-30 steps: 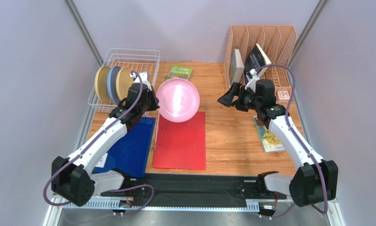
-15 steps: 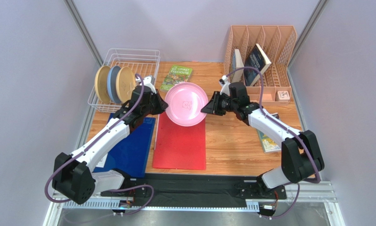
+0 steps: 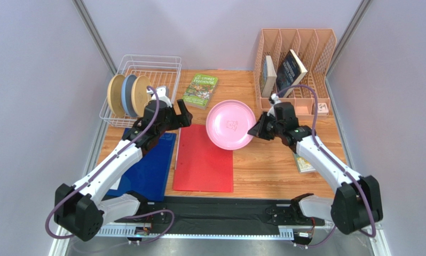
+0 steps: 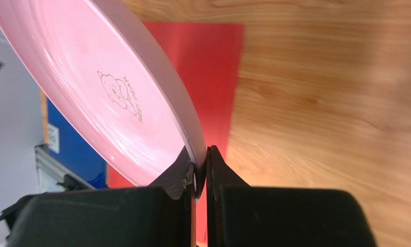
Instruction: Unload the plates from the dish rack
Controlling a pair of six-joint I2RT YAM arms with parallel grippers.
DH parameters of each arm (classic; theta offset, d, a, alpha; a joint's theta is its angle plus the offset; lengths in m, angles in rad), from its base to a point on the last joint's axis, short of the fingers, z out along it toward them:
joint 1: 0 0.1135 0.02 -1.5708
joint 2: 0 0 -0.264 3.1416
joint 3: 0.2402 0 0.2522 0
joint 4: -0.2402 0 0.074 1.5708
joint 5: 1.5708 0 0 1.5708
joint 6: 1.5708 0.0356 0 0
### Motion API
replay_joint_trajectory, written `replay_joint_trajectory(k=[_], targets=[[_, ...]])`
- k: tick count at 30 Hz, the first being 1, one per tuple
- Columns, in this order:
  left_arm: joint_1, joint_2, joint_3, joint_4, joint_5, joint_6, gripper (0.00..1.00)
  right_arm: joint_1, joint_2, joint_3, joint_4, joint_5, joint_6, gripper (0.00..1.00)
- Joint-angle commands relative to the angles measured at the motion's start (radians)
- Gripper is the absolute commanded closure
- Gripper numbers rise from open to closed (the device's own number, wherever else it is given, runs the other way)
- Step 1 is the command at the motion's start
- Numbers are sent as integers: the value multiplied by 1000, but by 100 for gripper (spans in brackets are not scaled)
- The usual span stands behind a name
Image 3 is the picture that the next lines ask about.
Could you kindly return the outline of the orange plate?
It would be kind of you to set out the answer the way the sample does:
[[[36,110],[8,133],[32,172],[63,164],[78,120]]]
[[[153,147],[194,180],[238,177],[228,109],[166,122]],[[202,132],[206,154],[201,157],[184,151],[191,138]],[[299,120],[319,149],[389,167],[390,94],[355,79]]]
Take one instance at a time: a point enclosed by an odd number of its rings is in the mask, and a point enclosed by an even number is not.
[[[145,75],[138,76],[131,88],[131,103],[134,111],[139,117],[144,115],[145,107],[151,96],[147,93],[147,87],[152,85]]]

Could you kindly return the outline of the pink plate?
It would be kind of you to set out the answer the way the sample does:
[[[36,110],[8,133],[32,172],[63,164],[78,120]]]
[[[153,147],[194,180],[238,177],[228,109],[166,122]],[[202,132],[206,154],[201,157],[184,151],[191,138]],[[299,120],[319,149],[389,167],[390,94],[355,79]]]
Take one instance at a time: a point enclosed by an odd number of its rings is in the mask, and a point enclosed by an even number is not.
[[[216,104],[207,115],[206,131],[209,139],[219,148],[238,150],[253,139],[248,131],[256,124],[252,109],[237,100]]]

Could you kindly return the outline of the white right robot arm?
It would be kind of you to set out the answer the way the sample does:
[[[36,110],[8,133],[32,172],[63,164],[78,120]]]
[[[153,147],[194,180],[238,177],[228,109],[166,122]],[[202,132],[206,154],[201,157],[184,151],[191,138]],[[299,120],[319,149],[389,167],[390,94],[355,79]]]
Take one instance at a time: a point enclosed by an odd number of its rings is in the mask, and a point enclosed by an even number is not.
[[[269,112],[264,111],[248,134],[264,140],[280,138],[283,145],[307,160],[333,190],[333,199],[313,193],[295,197],[292,205],[296,217],[331,221],[343,234],[367,226],[374,230],[383,219],[377,179],[359,174],[336,157],[312,127],[299,124],[291,103],[276,103]]]

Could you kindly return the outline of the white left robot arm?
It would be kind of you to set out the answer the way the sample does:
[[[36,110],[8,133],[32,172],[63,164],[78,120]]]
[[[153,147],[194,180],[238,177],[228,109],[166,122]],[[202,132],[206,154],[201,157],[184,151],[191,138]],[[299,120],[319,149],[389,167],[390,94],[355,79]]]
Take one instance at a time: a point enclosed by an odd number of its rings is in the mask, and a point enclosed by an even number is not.
[[[193,115],[182,99],[181,111],[163,100],[152,100],[143,117],[137,119],[123,135],[117,147],[94,170],[69,186],[60,185],[55,193],[54,221],[73,236],[86,242],[96,236],[103,225],[135,216],[143,202],[136,192],[104,199],[112,185],[152,150],[167,131],[192,124]]]

